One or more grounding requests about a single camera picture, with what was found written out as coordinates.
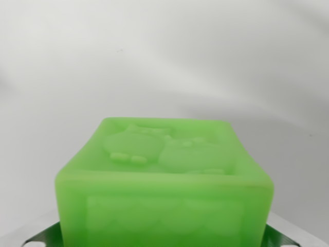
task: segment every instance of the soap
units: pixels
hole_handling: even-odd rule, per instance
[[[113,117],[56,194],[65,247],[260,247],[273,183],[225,121]]]

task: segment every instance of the metal holder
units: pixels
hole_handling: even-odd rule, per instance
[[[0,247],[63,247],[57,211],[0,239]],[[328,244],[270,213],[261,247],[329,247]]]

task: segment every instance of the soap top surface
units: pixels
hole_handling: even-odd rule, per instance
[[[62,172],[65,171],[140,177],[215,175],[270,182],[231,125],[219,120],[106,118]]]

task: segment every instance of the green soap bar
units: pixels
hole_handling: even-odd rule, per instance
[[[56,192],[65,247],[260,247],[273,183],[227,122],[106,118]]]

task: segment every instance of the white backdrop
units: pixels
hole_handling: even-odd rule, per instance
[[[327,0],[0,1],[0,235],[109,116],[230,121],[272,210],[329,242]]]

